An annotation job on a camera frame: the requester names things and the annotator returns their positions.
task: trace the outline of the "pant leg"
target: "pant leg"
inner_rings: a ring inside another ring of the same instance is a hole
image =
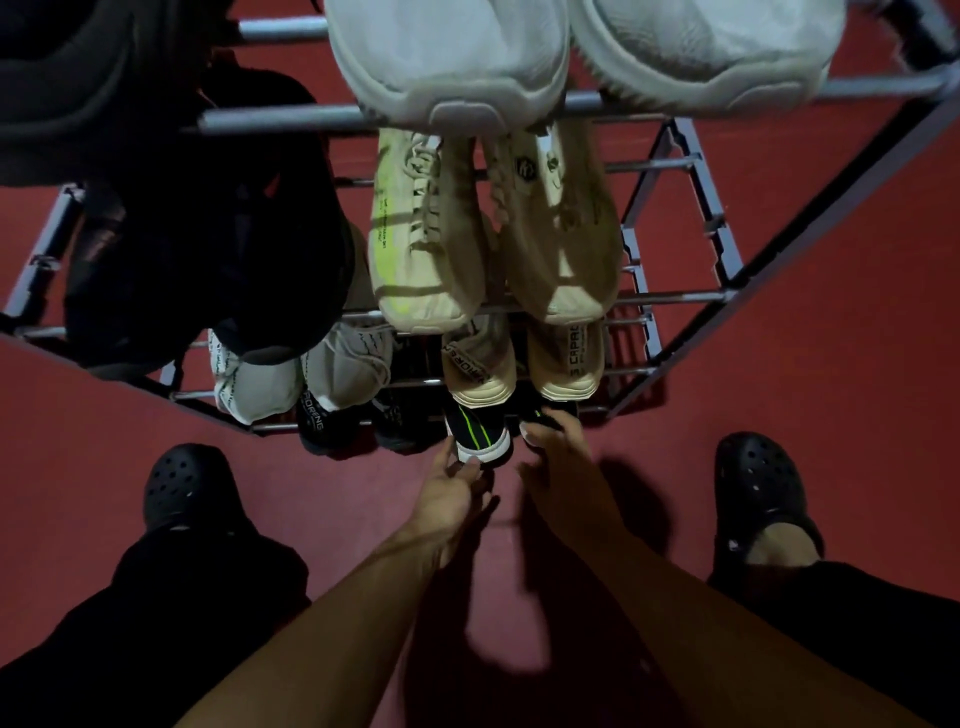
[[[297,553],[250,531],[163,530],[0,669],[0,725],[171,726],[308,603]]]
[[[923,719],[960,725],[960,603],[820,562],[756,612]]]

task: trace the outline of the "black crocs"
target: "black crocs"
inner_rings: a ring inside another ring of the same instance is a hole
[[[780,445],[756,432],[735,432],[717,446],[714,460],[717,535],[713,586],[726,591],[741,573],[756,537],[772,523],[793,523],[824,555],[824,539],[806,513],[804,485]]]
[[[177,525],[253,529],[227,458],[217,448],[186,444],[168,449],[154,464],[143,496],[147,533]]]

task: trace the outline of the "green stripe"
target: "green stripe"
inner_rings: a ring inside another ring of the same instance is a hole
[[[487,438],[487,447],[493,444],[490,439],[490,435],[487,434],[487,429],[483,426],[483,423],[480,420],[477,420],[477,424],[480,425],[480,430],[483,432],[483,436]]]
[[[467,416],[467,411],[464,409],[464,406],[462,404],[460,404],[459,406],[460,406],[460,414],[464,416],[464,420],[467,422],[467,429],[470,432],[470,437],[473,438],[473,444],[476,446],[477,449],[480,449],[480,443],[477,442],[477,436],[473,434],[473,427],[470,426],[470,417]]]

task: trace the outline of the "cream sneaker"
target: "cream sneaker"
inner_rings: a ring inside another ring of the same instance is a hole
[[[527,366],[534,387],[548,400],[586,400],[603,377],[603,324],[551,327],[530,322]]]
[[[466,407],[490,407],[516,387],[516,356],[506,314],[474,316],[444,335],[444,380],[453,399]]]
[[[470,136],[523,129],[564,92],[567,0],[326,0],[333,57],[385,124]]]
[[[507,282],[547,324],[603,318],[616,300],[623,237],[588,121],[484,141]]]
[[[648,110],[725,116],[792,109],[827,77],[844,0],[570,0],[594,75]]]
[[[370,273],[363,256],[364,238],[352,223],[356,265],[347,293],[347,309],[373,310]],[[324,340],[300,357],[306,387],[326,412],[372,400],[390,383],[394,333],[388,324],[363,326],[338,321]]]
[[[368,257],[387,321],[411,333],[466,324],[484,300],[488,235],[471,140],[381,130]]]
[[[206,333],[217,409],[243,425],[287,412],[300,396],[303,378],[297,359],[276,365],[248,364],[225,347],[210,329]]]

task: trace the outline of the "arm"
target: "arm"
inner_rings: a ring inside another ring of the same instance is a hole
[[[540,514],[613,594],[703,726],[926,726],[659,557],[624,527],[583,430],[527,425],[545,464],[521,476]]]
[[[479,463],[446,475],[451,448],[452,439],[410,520],[208,693],[180,728],[370,723],[424,590],[489,498],[481,498]]]

